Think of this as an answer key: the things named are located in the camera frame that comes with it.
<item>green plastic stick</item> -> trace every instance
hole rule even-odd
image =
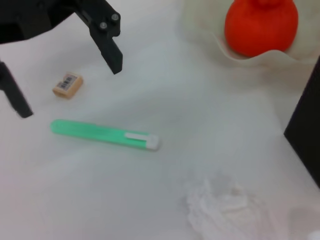
[[[78,137],[156,151],[159,137],[145,132],[128,131],[91,123],[57,119],[51,125],[55,134]]]

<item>red ball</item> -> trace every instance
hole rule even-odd
[[[230,47],[247,57],[270,50],[287,50],[298,30],[293,0],[235,0],[225,19],[224,34]]]

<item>small eraser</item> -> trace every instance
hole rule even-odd
[[[52,91],[58,97],[70,99],[76,94],[83,82],[84,79],[82,76],[67,72],[63,80],[60,81]]]

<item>white bowl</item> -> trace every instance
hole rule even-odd
[[[217,43],[229,59],[245,66],[285,67],[294,63],[314,64],[320,55],[320,0],[295,0],[299,26],[293,45],[286,52],[271,50],[255,57],[244,57],[229,48],[225,18],[233,0],[185,0],[183,26],[200,43]]]

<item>white tabletop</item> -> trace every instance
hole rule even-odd
[[[76,15],[0,46],[34,111],[20,119],[0,94],[0,238],[192,240],[184,185],[217,172],[266,202],[279,239],[306,222],[299,213],[314,213],[307,225],[319,227],[319,189],[283,137],[312,66],[236,67],[182,37],[181,2],[109,3],[122,16],[117,75]],[[52,93],[67,71],[84,78],[71,100]],[[54,135],[55,119],[149,132],[163,144],[148,152]]]

